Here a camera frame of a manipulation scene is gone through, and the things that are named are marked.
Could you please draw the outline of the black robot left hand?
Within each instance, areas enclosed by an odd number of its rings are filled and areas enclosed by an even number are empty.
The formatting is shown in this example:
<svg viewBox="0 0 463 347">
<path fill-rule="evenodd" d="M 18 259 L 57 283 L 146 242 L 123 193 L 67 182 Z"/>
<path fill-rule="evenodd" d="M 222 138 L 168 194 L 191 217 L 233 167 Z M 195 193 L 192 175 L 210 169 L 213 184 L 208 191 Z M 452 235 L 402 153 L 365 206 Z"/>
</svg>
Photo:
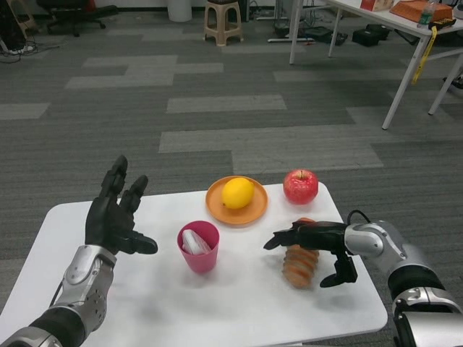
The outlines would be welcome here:
<svg viewBox="0 0 463 347">
<path fill-rule="evenodd" d="M 85 222 L 85 243 L 103 247 L 112 254 L 155 254 L 157 243 L 135 230 L 134 214 L 148 185 L 140 176 L 124 189 L 128 161 L 120 155 L 107 171 L 99 195 L 92 201 Z"/>
</svg>

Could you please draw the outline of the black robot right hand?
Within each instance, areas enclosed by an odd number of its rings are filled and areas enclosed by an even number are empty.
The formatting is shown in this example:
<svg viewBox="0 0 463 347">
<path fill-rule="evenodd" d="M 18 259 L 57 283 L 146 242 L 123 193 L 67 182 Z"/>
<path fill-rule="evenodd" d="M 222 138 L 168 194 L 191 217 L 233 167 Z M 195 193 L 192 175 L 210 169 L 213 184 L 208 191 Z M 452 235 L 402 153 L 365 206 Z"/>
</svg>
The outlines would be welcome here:
<svg viewBox="0 0 463 347">
<path fill-rule="evenodd" d="M 352 253 L 344 243 L 346 228 L 347 225 L 344 223 L 300 219 L 293 222 L 291 228 L 274 232 L 263 248 L 287 248 L 284 274 L 297 288 L 310 285 L 320 250 L 329 251 L 336 256 L 336 272 L 320 282 L 321 288 L 354 283 L 357 280 L 357 271 L 351 258 Z"/>
</svg>

